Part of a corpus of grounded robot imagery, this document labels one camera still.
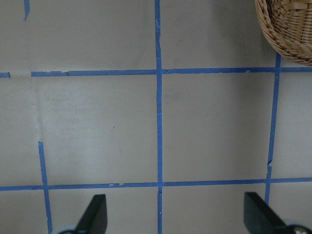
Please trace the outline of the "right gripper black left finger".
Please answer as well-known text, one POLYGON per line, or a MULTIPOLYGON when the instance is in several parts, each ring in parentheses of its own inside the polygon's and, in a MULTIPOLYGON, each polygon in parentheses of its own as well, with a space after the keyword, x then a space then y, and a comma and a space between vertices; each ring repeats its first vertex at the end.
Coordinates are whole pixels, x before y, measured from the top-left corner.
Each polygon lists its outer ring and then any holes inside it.
POLYGON ((78 222, 75 234, 105 234, 108 226, 106 195, 94 195, 78 222))

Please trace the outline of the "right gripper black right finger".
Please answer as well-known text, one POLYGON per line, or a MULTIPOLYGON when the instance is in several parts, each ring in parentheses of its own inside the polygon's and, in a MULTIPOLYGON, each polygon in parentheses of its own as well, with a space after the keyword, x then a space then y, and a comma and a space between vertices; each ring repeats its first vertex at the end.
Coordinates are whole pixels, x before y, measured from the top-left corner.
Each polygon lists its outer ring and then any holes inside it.
POLYGON ((292 229, 256 192, 244 194, 243 221, 250 234, 292 234, 292 229))

